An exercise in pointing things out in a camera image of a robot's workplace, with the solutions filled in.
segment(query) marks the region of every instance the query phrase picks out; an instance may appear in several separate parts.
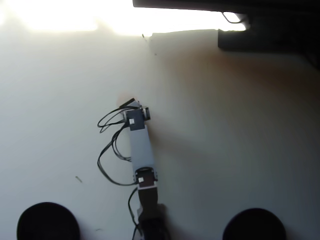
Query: small debris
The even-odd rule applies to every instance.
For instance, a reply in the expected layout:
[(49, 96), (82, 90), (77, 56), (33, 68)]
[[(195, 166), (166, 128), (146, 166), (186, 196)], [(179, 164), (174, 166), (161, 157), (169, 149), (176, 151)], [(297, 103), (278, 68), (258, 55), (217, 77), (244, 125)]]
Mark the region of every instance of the small debris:
[(78, 179), (80, 183), (82, 183), (82, 180), (80, 179), (80, 177), (75, 176), (75, 178)]

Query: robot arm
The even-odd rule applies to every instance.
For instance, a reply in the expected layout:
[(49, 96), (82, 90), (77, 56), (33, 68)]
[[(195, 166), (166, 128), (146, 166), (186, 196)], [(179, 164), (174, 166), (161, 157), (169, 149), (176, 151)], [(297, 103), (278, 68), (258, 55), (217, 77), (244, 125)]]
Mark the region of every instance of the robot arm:
[[(158, 175), (149, 139), (148, 127), (145, 124), (146, 121), (151, 119), (149, 108), (143, 107), (138, 101), (132, 98), (121, 105), (118, 110), (123, 116), (123, 120), (120, 122), (124, 123), (124, 126), (121, 129), (127, 126), (130, 129), (130, 162), (132, 163), (133, 180), (134, 184), (137, 184), (140, 201), (140, 209), (138, 210), (139, 223), (137, 225), (139, 231), (135, 231), (138, 238), (133, 236), (133, 239), (170, 240), (163, 214), (158, 205)], [(103, 125), (103, 127), (109, 127), (110, 124), (112, 124), (109, 123), (108, 125), (107, 123)], [(113, 140), (116, 141), (116, 139), (112, 137), (111, 142), (108, 144), (108, 146), (112, 146), (112, 148), (114, 148)], [(100, 157), (98, 159), (99, 169), (103, 175), (108, 176), (101, 167)]]

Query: white floor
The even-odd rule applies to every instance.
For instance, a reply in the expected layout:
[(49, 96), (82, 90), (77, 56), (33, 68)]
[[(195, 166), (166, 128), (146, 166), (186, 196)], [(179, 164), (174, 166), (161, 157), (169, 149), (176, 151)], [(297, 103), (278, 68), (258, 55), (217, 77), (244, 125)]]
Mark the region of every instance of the white floor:
[[(0, 49), (1, 239), (15, 239), (21, 213), (44, 201), (70, 209), (84, 240), (131, 239), (133, 188), (96, 165), (117, 129), (100, 135), (97, 121), (126, 96), (150, 107), (174, 240), (220, 240), (235, 214), (256, 207), (276, 214), (289, 240), (318, 239), (320, 78), (299, 57), (222, 52), (215, 30), (144, 39), (103, 27), (6, 27)], [(111, 152), (102, 161), (131, 182), (129, 163)]]

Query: wire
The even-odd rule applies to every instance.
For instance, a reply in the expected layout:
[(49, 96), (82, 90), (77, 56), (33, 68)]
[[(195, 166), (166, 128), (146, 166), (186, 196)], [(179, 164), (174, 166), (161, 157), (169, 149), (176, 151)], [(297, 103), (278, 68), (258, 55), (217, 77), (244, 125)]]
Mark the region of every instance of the wire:
[(131, 215), (131, 218), (132, 218), (132, 222), (133, 222), (133, 224), (134, 224), (134, 226), (135, 226), (132, 239), (134, 239), (135, 233), (136, 233), (136, 230), (137, 230), (137, 229), (138, 229), (138, 231), (139, 231), (139, 233), (140, 233), (140, 236), (142, 236), (142, 231), (141, 231), (139, 225), (138, 225), (138, 224), (136, 223), (136, 221), (135, 221), (135, 215), (134, 215), (134, 213), (132, 212), (132, 209), (131, 209), (131, 206), (130, 206), (131, 198), (132, 198), (132, 196), (135, 194), (135, 192), (136, 192), (137, 190), (138, 190), (137, 187), (136, 187), (135, 189), (133, 189), (133, 191), (132, 191), (132, 193), (130, 194), (129, 199), (128, 199), (129, 212), (130, 212), (130, 215)]
[[(124, 120), (120, 120), (120, 121), (118, 121), (118, 122), (112, 122), (112, 123), (109, 123), (109, 122), (110, 122), (111, 119), (113, 119), (113, 118), (116, 117), (117, 115), (119, 115), (119, 114), (121, 114), (121, 113), (123, 113), (123, 112), (125, 112), (125, 111), (134, 110), (134, 109), (138, 109), (138, 107), (136, 107), (136, 106), (122, 106), (122, 107), (119, 107), (119, 108), (117, 108), (117, 109), (115, 109), (115, 110), (112, 110), (112, 111), (109, 112), (107, 115), (103, 116), (103, 118), (101, 118), (101, 119), (99, 120), (99, 122), (97, 123), (97, 127), (101, 129), (101, 130), (100, 130), (100, 133), (103, 133), (105, 130), (107, 130), (108, 127), (110, 127), (110, 126), (112, 126), (112, 125), (117, 125), (117, 124), (124, 123)], [(115, 112), (117, 112), (117, 113), (116, 113), (115, 115), (113, 115), (111, 118), (109, 118), (109, 120), (108, 120), (105, 124), (101, 125), (101, 122), (102, 122), (107, 116), (109, 116), (110, 114), (113, 114), (113, 113), (115, 113)]]
[(134, 227), (133, 234), (132, 234), (132, 240), (135, 240), (136, 231), (137, 231), (137, 227)]
[(118, 140), (118, 137), (121, 133), (121, 130), (117, 131), (113, 136), (112, 136), (112, 149), (113, 149), (113, 152), (114, 154), (121, 160), (124, 160), (124, 161), (128, 161), (128, 162), (131, 162), (131, 157), (125, 157), (123, 156), (119, 150), (118, 150), (118, 146), (117, 146), (117, 140)]
[(225, 20), (226, 20), (228, 23), (230, 23), (230, 24), (241, 24), (241, 23), (243, 23), (245, 20), (247, 20), (247, 17), (244, 17), (244, 18), (242, 18), (240, 21), (230, 21), (230, 20), (226, 17), (225, 11), (222, 11), (221, 14), (222, 14), (222, 16), (224, 16)]
[[(117, 131), (116, 133), (120, 133), (123, 129), (125, 129), (126, 127), (128, 127), (129, 125), (127, 123), (125, 123), (119, 131)], [(97, 166), (99, 168), (99, 170), (101, 171), (101, 173), (106, 177), (106, 179), (108, 179), (111, 183), (115, 184), (115, 185), (118, 185), (118, 186), (133, 186), (133, 185), (136, 185), (137, 182), (133, 182), (133, 183), (128, 183), (128, 184), (123, 184), (123, 183), (119, 183), (119, 182), (116, 182), (114, 181), (107, 173), (106, 171), (104, 170), (104, 168), (102, 167), (101, 165), (101, 162), (100, 162), (100, 159), (102, 157), (102, 155), (113, 145), (113, 140), (111, 140), (107, 146), (104, 147), (104, 149), (101, 151), (99, 157), (98, 157), (98, 160), (97, 160)]]

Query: bright light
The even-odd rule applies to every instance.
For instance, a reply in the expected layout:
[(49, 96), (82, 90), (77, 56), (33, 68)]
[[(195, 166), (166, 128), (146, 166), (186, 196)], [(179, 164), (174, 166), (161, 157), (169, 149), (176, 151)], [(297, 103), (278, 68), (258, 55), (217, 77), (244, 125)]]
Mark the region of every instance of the bright light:
[(0, 6), (0, 25), (4, 24), (5, 22), (5, 11), (4, 9)]
[[(135, 8), (132, 0), (102, 1), (98, 16), (113, 30), (122, 35), (152, 33), (170, 33), (187, 30), (222, 29), (224, 31), (244, 31), (243, 24), (232, 24), (226, 21), (220, 12), (163, 9), (163, 8)], [(227, 16), (233, 21), (238, 17), (231, 12)]]
[(93, 31), (97, 24), (87, 1), (6, 0), (26, 26), (36, 31)]
[[(243, 24), (226, 21), (220, 12), (135, 8), (132, 0), (6, 0), (7, 5), (32, 30), (92, 31), (95, 19), (117, 34), (151, 36), (187, 30), (244, 31)], [(227, 12), (230, 21), (239, 21)]]

